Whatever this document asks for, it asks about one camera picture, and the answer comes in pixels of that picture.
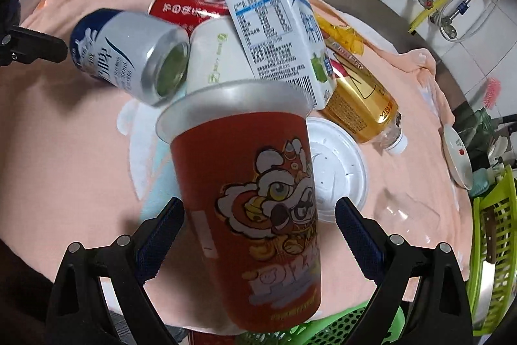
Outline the clear plastic cup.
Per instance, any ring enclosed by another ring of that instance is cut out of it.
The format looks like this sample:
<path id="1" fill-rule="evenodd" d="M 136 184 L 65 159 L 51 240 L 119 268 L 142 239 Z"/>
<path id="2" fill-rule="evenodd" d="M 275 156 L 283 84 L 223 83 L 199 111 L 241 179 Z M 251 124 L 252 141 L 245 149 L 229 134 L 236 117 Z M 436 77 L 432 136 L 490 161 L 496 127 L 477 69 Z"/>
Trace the clear plastic cup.
<path id="1" fill-rule="evenodd" d="M 401 235 L 415 246 L 433 248 L 442 237 L 439 214 L 407 193 L 383 189 L 373 216 L 388 235 Z"/>

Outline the blue silver drink can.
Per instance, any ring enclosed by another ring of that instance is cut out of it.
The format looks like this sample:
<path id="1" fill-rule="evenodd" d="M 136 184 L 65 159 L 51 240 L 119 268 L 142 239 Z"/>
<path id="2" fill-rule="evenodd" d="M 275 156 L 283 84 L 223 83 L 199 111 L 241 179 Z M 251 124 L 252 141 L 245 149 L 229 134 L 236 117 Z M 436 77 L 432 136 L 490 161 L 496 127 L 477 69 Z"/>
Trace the blue silver drink can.
<path id="1" fill-rule="evenodd" d="M 144 12 L 100 9 L 70 35 L 76 67 L 156 106 L 172 98 L 187 71 L 185 29 Z"/>

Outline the red cola can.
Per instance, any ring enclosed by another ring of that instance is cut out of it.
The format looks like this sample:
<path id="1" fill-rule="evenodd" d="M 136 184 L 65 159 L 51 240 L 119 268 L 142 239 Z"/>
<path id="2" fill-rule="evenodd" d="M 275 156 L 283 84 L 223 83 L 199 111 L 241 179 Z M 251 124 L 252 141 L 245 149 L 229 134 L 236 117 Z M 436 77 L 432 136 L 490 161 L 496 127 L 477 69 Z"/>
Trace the red cola can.
<path id="1" fill-rule="evenodd" d="M 188 35 L 209 19 L 230 15 L 225 0 L 154 0 L 148 13 L 181 26 Z"/>

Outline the white plastic lid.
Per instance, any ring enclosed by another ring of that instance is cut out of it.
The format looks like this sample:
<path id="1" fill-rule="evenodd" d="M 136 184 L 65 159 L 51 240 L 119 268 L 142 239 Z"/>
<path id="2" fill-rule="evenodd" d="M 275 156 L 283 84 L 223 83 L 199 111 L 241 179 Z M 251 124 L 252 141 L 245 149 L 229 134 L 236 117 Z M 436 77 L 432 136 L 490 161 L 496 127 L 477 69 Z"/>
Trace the white plastic lid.
<path id="1" fill-rule="evenodd" d="M 340 126 L 321 117 L 307 119 L 315 199 L 320 221 L 335 221 L 336 203 L 348 197 L 357 209 L 366 203 L 369 174 L 356 141 Z"/>

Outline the white paper cup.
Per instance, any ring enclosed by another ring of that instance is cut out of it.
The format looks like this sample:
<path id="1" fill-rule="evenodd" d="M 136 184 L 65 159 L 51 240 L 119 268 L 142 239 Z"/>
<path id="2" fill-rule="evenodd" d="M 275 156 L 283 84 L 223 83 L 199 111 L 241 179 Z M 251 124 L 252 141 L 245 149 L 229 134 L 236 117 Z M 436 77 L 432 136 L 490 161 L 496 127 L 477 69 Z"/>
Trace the white paper cup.
<path id="1" fill-rule="evenodd" d="M 187 65 L 188 94 L 224 82 L 253 79 L 230 16 L 209 19 L 194 29 Z"/>

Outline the amber tea bottle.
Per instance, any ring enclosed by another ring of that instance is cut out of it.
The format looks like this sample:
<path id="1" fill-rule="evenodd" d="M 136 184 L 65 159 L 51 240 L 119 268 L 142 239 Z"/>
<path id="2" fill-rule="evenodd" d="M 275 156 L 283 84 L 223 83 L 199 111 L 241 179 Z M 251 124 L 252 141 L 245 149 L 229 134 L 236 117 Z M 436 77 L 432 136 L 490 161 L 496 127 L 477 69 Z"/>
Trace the amber tea bottle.
<path id="1" fill-rule="evenodd" d="M 333 37 L 325 39 L 336 89 L 322 113 L 359 144 L 375 144 L 400 155 L 408 141 L 400 127 L 399 105 L 376 77 Z"/>

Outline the red lion plastic cup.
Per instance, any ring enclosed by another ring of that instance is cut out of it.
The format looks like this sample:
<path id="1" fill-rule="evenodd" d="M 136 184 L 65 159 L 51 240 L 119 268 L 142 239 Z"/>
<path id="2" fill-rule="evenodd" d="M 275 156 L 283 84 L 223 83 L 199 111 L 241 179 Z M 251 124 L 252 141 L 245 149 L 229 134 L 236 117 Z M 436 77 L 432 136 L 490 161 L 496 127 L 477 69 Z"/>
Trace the red lion plastic cup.
<path id="1" fill-rule="evenodd" d="M 246 331 L 290 329 L 321 302 L 312 109 L 295 85 L 243 80 L 185 95 L 156 124 L 203 262 Z"/>

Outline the white blue milk carton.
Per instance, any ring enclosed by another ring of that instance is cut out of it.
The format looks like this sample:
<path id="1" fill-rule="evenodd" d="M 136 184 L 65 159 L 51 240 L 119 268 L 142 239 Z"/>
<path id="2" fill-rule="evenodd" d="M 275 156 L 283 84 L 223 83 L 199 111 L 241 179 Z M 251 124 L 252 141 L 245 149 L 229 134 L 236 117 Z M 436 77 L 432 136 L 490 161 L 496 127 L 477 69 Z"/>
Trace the white blue milk carton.
<path id="1" fill-rule="evenodd" d="M 324 109 L 336 77 L 309 0 L 225 2 L 254 76 L 296 85 Z"/>

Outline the yellow plastic wrapper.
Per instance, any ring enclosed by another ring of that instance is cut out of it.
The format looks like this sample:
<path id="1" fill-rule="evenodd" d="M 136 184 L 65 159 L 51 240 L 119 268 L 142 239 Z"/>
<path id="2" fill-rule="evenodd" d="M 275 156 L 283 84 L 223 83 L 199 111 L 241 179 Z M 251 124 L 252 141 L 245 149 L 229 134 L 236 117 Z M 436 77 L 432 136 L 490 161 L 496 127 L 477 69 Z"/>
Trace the yellow plastic wrapper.
<path id="1" fill-rule="evenodd" d="M 315 17 L 325 38 L 333 38 L 333 40 L 350 53 L 358 55 L 364 54 L 364 39 L 353 28 L 347 25 L 334 25 L 319 15 Z"/>

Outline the green mesh trash basket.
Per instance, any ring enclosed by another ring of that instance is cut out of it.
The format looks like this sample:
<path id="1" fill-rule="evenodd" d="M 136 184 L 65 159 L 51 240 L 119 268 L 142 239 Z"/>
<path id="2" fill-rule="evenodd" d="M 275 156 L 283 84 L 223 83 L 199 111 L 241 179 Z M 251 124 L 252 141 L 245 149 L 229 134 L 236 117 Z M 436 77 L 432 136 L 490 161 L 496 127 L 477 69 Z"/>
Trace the green mesh trash basket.
<path id="1" fill-rule="evenodd" d="M 342 344 L 366 309 L 363 303 L 324 319 L 304 322 L 294 328 L 274 333 L 245 332 L 236 344 Z"/>

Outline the lime green dish rack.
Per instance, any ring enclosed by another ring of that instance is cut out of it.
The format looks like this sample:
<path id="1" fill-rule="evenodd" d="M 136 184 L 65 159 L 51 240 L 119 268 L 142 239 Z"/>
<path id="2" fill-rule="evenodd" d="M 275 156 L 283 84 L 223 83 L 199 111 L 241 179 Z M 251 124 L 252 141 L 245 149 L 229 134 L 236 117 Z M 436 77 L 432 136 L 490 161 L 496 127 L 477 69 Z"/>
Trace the lime green dish rack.
<path id="1" fill-rule="evenodd" d="M 516 298 L 516 179 L 507 166 L 495 186 L 472 203 L 467 295 L 473 334 L 492 334 Z"/>

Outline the white ceramic plate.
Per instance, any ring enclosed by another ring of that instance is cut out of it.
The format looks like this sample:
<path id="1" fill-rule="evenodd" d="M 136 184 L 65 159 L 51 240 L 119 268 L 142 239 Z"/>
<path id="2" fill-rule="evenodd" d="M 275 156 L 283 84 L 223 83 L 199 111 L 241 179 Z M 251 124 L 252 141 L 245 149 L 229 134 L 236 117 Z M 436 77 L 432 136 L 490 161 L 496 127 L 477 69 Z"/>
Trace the white ceramic plate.
<path id="1" fill-rule="evenodd" d="M 451 177 L 460 187 L 470 191 L 473 187 L 473 171 L 464 142 L 449 124 L 443 126 L 442 141 L 444 157 Z"/>

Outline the dark green utensil holder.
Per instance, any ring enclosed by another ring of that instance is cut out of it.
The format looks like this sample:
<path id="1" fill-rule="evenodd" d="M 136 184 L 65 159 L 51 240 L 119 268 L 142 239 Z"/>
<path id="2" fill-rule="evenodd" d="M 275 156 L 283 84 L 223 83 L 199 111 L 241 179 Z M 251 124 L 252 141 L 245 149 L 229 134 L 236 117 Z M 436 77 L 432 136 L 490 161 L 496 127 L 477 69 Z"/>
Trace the dark green utensil holder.
<path id="1" fill-rule="evenodd" d="M 466 102 L 453 111 L 453 128 L 461 137 L 473 171 L 487 168 L 488 151 L 495 140 L 495 128 L 485 108 L 473 110 Z"/>

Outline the pink bottle brush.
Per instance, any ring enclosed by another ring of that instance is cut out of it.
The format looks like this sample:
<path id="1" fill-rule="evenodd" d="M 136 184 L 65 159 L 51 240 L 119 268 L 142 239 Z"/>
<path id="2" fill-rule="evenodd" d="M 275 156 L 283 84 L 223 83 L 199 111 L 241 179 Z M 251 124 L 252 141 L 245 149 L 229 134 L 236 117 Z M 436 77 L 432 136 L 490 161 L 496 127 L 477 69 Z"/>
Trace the pink bottle brush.
<path id="1" fill-rule="evenodd" d="M 486 109 L 492 109 L 501 94 L 501 82 L 496 78 L 488 78 L 486 82 L 483 105 Z"/>

